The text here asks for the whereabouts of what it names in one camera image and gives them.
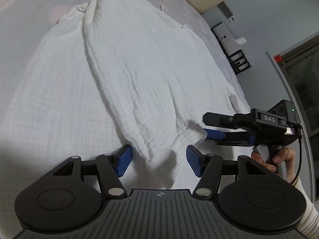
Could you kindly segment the person right hand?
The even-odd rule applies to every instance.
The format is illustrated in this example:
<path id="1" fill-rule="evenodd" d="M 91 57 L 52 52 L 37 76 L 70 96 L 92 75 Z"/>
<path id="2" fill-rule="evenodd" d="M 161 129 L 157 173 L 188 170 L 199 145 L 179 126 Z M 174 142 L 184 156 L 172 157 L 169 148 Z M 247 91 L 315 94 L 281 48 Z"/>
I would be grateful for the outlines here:
<path id="1" fill-rule="evenodd" d="M 281 148 L 273 157 L 271 164 L 266 163 L 260 153 L 256 151 L 252 151 L 251 158 L 273 173 L 276 171 L 276 166 L 284 162 L 286 164 L 287 181 L 292 185 L 295 185 L 298 181 L 295 172 L 296 152 L 290 147 Z"/>

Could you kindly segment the beige sleeve forearm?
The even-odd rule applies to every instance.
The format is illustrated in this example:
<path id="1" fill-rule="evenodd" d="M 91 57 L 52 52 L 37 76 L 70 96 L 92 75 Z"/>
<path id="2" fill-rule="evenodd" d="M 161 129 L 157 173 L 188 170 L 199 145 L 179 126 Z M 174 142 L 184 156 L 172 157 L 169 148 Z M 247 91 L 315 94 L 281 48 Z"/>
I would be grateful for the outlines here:
<path id="1" fill-rule="evenodd" d="M 294 183 L 294 187 L 303 194 L 306 201 L 306 210 L 299 225 L 297 226 L 297 230 L 306 238 L 319 239 L 318 211 L 305 193 L 300 178 L 298 178 Z"/>

